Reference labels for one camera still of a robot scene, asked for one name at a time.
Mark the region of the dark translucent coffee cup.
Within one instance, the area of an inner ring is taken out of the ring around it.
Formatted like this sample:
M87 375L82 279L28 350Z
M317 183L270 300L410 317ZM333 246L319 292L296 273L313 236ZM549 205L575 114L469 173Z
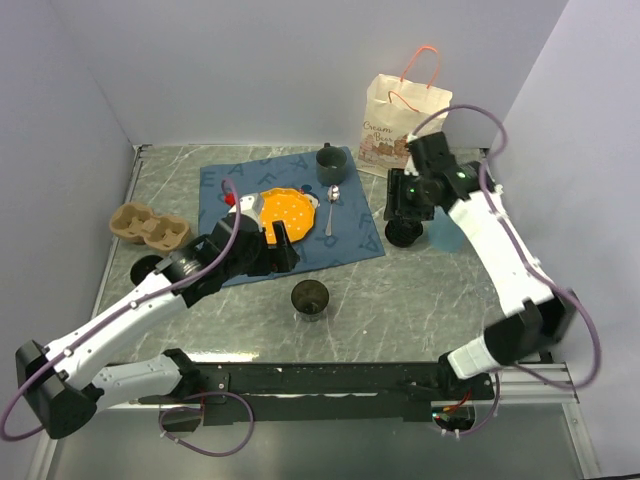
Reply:
M330 300L327 287L320 281L308 279L299 282L291 292L295 318L317 322L324 317Z

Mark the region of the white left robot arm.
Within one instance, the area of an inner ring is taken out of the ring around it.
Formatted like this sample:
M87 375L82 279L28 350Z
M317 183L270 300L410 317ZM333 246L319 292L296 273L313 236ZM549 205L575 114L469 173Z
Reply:
M116 367L109 364L111 356L235 277L292 271L300 260L293 245L314 217L312 208L295 207L276 189L237 198L210 233L166 257L153 257L134 289L102 314L47 345L24 343L15 354L18 394L41 430L61 439L128 400L190 400L199 373L181 350Z

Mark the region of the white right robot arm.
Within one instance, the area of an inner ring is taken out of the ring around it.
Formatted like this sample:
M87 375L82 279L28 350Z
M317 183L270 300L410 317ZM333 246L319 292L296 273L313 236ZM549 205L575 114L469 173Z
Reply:
M549 278L512 229L497 185L480 163L457 163L446 137L437 132L407 138L409 158L387 175L385 236L407 248L424 222L442 210L464 233L487 271L504 314L467 344L444 354L437 375L439 391L460 398L472 378L512 365L559 343L576 313L554 292Z

